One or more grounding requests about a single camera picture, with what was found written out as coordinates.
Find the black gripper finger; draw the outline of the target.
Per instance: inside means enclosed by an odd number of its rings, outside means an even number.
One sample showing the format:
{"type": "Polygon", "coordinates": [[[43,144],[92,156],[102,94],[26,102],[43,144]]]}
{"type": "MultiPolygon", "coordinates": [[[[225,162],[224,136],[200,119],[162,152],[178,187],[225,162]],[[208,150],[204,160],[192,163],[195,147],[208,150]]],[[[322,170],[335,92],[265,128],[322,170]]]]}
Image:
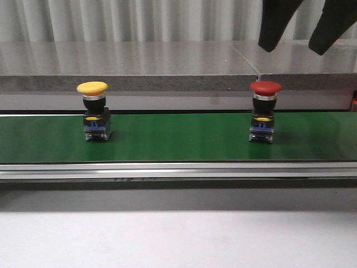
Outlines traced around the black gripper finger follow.
{"type": "Polygon", "coordinates": [[[258,45],[273,51],[303,0],[263,0],[258,45]]]}
{"type": "Polygon", "coordinates": [[[308,47],[323,55],[355,22],[355,0],[326,0],[308,47]]]}

